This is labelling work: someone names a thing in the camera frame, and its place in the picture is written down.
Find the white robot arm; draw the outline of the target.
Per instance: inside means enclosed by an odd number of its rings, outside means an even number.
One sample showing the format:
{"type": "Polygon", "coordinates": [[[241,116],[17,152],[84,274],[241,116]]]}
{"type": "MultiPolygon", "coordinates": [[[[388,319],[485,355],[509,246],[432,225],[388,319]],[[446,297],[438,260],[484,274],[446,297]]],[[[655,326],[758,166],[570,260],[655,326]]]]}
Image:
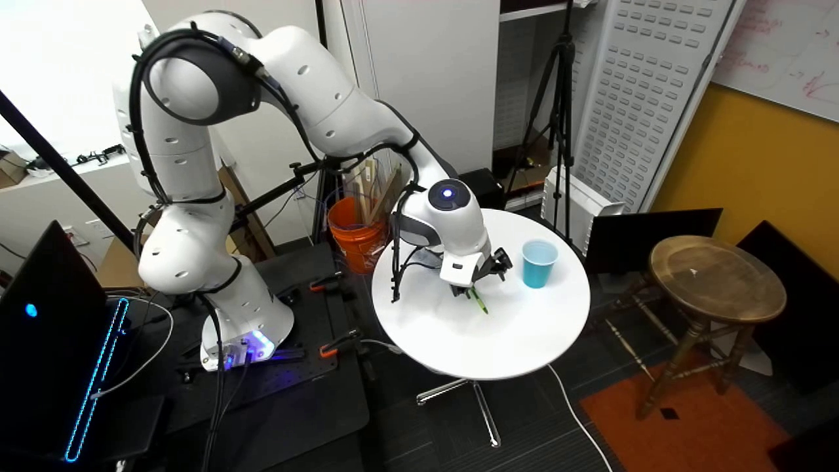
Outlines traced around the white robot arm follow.
{"type": "Polygon", "coordinates": [[[162,216],[139,257],[141,280],[210,305],[200,365],[210,373],[266,361],[295,313],[258,267],[227,249],[244,211],[221,167],[301,175],[363,163],[381,150],[409,159],[391,228],[438,257],[438,279],[467,292],[509,270],[472,188],[391,106],[366,94],[305,30],[262,35],[233,10],[206,10],[148,39],[124,91],[124,125],[162,216]]]}

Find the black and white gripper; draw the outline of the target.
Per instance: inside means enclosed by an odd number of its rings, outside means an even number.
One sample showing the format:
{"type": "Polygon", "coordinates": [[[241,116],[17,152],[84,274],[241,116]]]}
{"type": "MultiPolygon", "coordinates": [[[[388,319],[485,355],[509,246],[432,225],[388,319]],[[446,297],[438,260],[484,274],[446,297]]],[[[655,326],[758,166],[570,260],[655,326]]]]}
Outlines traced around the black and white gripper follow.
{"type": "Polygon", "coordinates": [[[481,302],[485,302],[485,289],[477,284],[485,275],[505,279],[511,270],[511,257],[505,249],[476,253],[476,254],[446,254],[440,260],[438,275],[451,285],[453,297],[467,297],[476,285],[481,302]]]}

